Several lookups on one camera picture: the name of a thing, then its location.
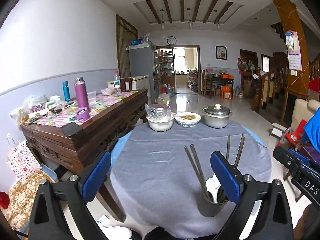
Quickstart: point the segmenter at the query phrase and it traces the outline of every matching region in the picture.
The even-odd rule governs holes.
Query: wooden pillar
[[[282,125],[290,126],[295,98],[308,98],[309,60],[307,43],[296,5],[290,0],[274,0],[273,3],[277,8],[283,30],[285,32],[289,30],[297,32],[301,52],[302,71],[297,71],[297,76],[291,75],[290,71],[288,72],[288,84],[281,116]]]

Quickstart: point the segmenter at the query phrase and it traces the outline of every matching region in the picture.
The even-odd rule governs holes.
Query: clock face
[[[168,43],[169,45],[174,45],[174,44],[177,43],[177,39],[176,39],[175,37],[173,37],[173,36],[170,36],[170,37],[167,39],[167,43]]]

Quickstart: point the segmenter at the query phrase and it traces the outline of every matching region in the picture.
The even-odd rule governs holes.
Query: pot lid
[[[207,106],[204,111],[208,114],[216,115],[216,116],[226,116],[231,113],[230,109],[219,104],[215,104],[214,106]]]

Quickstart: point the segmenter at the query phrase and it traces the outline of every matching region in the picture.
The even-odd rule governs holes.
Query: gray refrigerator
[[[156,46],[152,42],[129,46],[130,72],[132,77],[149,76],[152,103],[160,94],[161,76]]]

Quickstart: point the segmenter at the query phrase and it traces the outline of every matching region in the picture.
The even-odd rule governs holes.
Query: bolt
[[[275,179],[275,183],[276,183],[277,185],[281,185],[281,180]]]
[[[41,180],[40,180],[40,184],[41,184],[41,185],[46,184],[46,182],[47,182],[47,180],[46,180],[46,179],[41,179]]]
[[[249,174],[246,174],[246,175],[244,175],[244,179],[246,181],[252,181],[253,177],[251,175],[249,175]]]
[[[78,176],[74,174],[74,175],[71,175],[69,179],[71,181],[76,181],[78,179]]]

